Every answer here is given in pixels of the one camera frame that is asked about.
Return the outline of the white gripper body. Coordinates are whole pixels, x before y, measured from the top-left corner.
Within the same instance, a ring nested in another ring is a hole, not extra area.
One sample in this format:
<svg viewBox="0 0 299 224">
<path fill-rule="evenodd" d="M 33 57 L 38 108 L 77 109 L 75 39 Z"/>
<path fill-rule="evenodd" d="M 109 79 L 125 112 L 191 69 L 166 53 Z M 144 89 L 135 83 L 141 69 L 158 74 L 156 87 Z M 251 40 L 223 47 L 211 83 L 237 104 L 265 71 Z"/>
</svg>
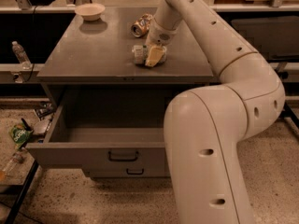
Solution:
<svg viewBox="0 0 299 224">
<path fill-rule="evenodd" d="M 167 46 L 173 40 L 177 32 L 177 29 L 163 28 L 163 26 L 157 22 L 156 18 L 153 18 L 149 25 L 146 44 L 149 46 Z"/>
</svg>

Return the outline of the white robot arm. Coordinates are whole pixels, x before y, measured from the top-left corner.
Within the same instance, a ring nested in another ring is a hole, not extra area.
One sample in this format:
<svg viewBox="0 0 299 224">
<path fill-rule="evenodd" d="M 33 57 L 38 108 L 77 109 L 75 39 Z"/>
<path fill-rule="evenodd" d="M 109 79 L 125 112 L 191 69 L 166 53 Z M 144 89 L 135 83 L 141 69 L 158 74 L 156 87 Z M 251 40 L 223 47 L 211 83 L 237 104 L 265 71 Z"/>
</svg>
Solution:
<svg viewBox="0 0 299 224">
<path fill-rule="evenodd" d="M 148 43 L 169 44 L 182 21 L 220 83 L 177 95 L 165 111 L 165 150 L 180 224 L 255 224 L 236 146 L 277 120 L 285 103 L 282 82 L 203 0 L 162 0 Z"/>
</svg>

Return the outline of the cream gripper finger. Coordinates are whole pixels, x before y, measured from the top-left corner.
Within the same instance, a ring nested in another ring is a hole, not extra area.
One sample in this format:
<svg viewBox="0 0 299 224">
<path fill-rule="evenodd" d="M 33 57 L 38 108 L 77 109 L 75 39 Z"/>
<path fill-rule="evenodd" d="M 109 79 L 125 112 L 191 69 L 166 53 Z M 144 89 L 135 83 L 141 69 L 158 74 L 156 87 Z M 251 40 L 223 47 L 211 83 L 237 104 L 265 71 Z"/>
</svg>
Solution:
<svg viewBox="0 0 299 224">
<path fill-rule="evenodd" d="M 154 67 L 158 63 L 164 63 L 166 60 L 166 47 L 164 46 L 150 46 L 148 55 L 145 61 L 147 67 Z"/>
</svg>

